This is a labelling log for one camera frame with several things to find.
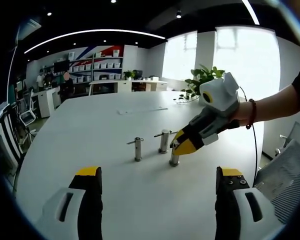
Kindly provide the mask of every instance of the black ceiling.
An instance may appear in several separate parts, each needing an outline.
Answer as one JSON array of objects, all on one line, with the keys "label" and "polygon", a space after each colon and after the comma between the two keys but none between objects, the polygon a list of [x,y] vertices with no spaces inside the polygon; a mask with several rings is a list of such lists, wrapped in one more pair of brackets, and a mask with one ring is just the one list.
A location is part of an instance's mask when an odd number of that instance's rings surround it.
[{"label": "black ceiling", "polygon": [[[124,29],[147,32],[165,38],[182,33],[198,30],[198,32],[213,31],[217,26],[251,25],[254,22],[243,3],[233,0],[232,4],[212,6],[205,9],[199,7],[183,15],[181,19],[173,18],[169,23],[156,30],[149,30],[148,23],[167,9],[177,12],[185,1],[180,0],[99,0],[91,2],[59,3],[59,1],[27,5],[22,9],[23,19],[32,17],[37,19],[42,27],[19,41],[16,59],[19,69],[25,69],[27,60],[40,59],[44,56],[75,47],[100,45],[135,45],[142,48],[151,48],[165,40],[134,33],[122,32],[92,32],[62,37],[45,43],[29,53],[29,48],[63,34],[91,29]],[[285,20],[276,9],[265,4],[252,5],[260,22],[260,27],[273,29],[279,37],[298,43]]]}]

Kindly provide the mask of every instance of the metal peg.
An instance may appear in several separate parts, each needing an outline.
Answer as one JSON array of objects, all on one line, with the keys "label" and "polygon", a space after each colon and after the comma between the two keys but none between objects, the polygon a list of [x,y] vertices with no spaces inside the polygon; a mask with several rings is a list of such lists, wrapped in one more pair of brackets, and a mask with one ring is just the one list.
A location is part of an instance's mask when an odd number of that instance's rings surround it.
[{"label": "metal peg", "polygon": [[143,142],[144,139],[141,137],[136,137],[134,141],[128,142],[127,144],[134,144],[134,150],[135,150],[135,157],[134,160],[136,162],[140,162],[142,157],[141,157],[141,142]]},{"label": "metal peg", "polygon": [[177,140],[173,141],[173,147],[172,147],[172,151],[171,151],[171,158],[169,160],[169,164],[171,167],[176,167],[179,165],[179,155],[174,155],[174,150],[176,149],[176,147],[179,145]]},{"label": "metal peg", "polygon": [[161,136],[160,148],[158,150],[159,153],[166,154],[168,152],[169,135],[175,134],[175,133],[177,133],[177,132],[176,131],[172,132],[167,129],[163,129],[160,134],[154,135],[155,138]]}]

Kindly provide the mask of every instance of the white table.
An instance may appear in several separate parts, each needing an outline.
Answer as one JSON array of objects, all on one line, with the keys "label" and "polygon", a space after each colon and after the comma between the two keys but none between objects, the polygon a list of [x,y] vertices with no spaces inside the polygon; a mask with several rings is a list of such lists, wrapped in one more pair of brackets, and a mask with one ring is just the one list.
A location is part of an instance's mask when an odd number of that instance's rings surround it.
[{"label": "white table", "polygon": [[162,92],[166,91],[168,83],[166,81],[152,81],[152,80],[98,80],[90,82],[89,96],[93,94],[93,87],[96,84],[114,84],[115,93],[126,93],[132,91],[132,83],[146,84],[146,92]]},{"label": "white table", "polygon": [[[160,138],[154,135],[181,129],[202,110],[197,102],[174,102],[179,94],[127,92],[66,100],[23,161],[16,200],[25,216],[35,223],[44,203],[68,187],[79,169],[101,166],[104,239],[214,239],[216,168],[239,169],[251,186],[254,134],[245,127],[224,131],[218,141],[181,156],[180,165],[171,167],[170,152],[158,154]],[[146,111],[149,107],[168,110]],[[255,131],[259,162],[263,122]],[[135,137],[144,138],[141,162],[134,161],[134,145],[126,145]]]}]

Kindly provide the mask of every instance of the green plant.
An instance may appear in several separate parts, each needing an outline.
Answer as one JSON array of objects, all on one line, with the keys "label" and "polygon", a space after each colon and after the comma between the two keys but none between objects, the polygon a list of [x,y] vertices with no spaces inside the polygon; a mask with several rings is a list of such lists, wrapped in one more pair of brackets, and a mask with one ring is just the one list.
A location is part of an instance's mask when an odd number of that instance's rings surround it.
[{"label": "green plant", "polygon": [[179,100],[189,101],[196,96],[200,96],[201,84],[210,82],[213,79],[221,78],[225,72],[224,70],[218,70],[215,66],[211,70],[201,64],[200,66],[201,68],[191,70],[193,79],[184,80],[187,83],[188,88],[181,90],[181,92],[185,92],[186,94],[180,94]]},{"label": "green plant", "polygon": [[130,71],[130,70],[125,71],[123,74],[126,78],[134,78],[135,77],[135,72]]}]

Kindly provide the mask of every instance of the person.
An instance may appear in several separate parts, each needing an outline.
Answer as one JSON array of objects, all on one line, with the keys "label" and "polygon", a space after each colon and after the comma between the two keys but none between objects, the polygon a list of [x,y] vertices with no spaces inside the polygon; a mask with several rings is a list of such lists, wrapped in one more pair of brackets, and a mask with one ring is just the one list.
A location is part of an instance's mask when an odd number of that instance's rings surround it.
[{"label": "person", "polygon": [[46,74],[46,75],[44,76],[44,78],[43,78],[43,85],[44,85],[45,87],[49,87],[49,86],[51,85],[53,79],[54,79],[54,75],[53,75],[53,73],[51,72],[51,69],[48,68],[47,74]]},{"label": "person", "polygon": [[42,69],[40,69],[39,75],[36,77],[36,84],[39,92],[44,90],[44,71]]},{"label": "person", "polygon": [[70,74],[66,71],[63,75],[65,82],[61,85],[62,102],[69,99],[75,93],[74,81],[70,78]]},{"label": "person", "polygon": [[239,120],[241,126],[288,117],[300,112],[300,72],[293,83],[277,94],[255,101],[241,102],[230,120]]}]

